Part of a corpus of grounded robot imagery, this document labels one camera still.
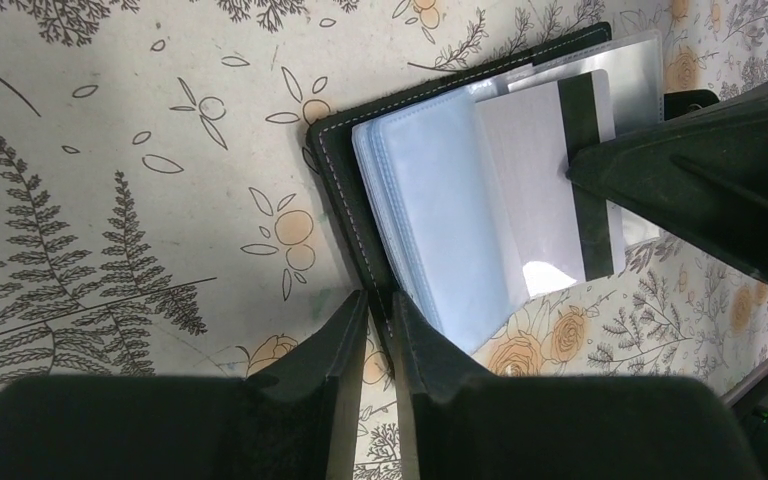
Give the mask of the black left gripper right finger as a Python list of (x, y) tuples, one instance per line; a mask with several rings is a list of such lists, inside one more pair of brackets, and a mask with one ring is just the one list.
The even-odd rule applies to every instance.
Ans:
[(759, 479), (733, 413), (676, 376), (491, 373), (393, 297), (407, 479)]

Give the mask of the grey card with black stripe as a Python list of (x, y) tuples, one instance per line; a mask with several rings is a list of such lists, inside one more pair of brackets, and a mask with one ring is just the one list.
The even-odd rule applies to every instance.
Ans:
[(622, 271), (620, 208), (567, 176), (580, 151), (615, 136), (608, 74), (595, 70), (483, 100), (476, 119), (529, 296)]

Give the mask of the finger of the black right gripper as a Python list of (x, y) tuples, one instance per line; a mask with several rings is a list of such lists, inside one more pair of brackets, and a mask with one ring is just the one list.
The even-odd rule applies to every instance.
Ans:
[(768, 81), (586, 148), (568, 177), (768, 285)]

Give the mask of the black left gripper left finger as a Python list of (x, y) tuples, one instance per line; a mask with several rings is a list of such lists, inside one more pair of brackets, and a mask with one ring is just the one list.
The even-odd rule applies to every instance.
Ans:
[(368, 298), (246, 378), (32, 376), (0, 392), (0, 479), (348, 479)]

